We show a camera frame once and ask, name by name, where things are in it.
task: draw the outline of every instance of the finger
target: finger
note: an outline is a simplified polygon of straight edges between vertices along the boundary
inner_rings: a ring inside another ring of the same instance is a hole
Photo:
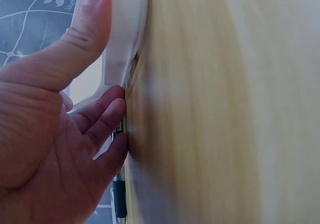
[[[111,28],[112,0],[81,0],[71,28],[46,49],[6,65],[0,79],[59,92],[104,50]]]
[[[105,188],[120,171],[127,157],[127,153],[127,137],[125,134],[120,133],[115,136],[109,149],[95,160],[95,163],[101,170]]]
[[[84,133],[88,130],[117,98],[125,98],[125,91],[120,86],[113,86],[98,101],[73,114],[72,119],[78,126],[79,131]]]
[[[65,106],[66,111],[71,111],[74,107],[74,103],[72,102],[71,98],[63,91],[60,91],[60,96],[62,97],[62,103]]]
[[[101,148],[103,143],[116,129],[126,113],[126,102],[124,99],[115,99],[105,110],[102,116],[84,134],[89,154],[94,156]]]

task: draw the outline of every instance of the skin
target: skin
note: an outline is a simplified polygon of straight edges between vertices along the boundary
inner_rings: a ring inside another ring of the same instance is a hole
[[[82,0],[61,40],[0,69],[0,223],[83,223],[123,165],[124,134],[93,157],[126,112],[124,90],[72,116],[61,93],[100,56],[110,27],[111,0]]]

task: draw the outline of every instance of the white plastic handle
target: white plastic handle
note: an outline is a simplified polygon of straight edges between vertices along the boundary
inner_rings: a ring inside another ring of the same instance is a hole
[[[76,1],[74,13],[80,1]],[[110,86],[125,87],[130,66],[144,34],[147,6],[148,0],[112,0],[111,32],[102,53],[100,86],[91,97],[74,105],[70,113],[97,101]]]

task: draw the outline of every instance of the pen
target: pen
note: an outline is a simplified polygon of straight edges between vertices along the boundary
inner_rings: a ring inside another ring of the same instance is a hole
[[[123,120],[113,132],[113,138],[123,133]],[[126,202],[126,180],[125,169],[121,168],[120,172],[113,178],[113,195],[114,195],[114,212],[117,224],[125,224],[127,220],[127,202]]]

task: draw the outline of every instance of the wooden panel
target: wooden panel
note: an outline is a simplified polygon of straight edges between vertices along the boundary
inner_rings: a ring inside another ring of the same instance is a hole
[[[319,4],[150,0],[130,224],[320,222]]]

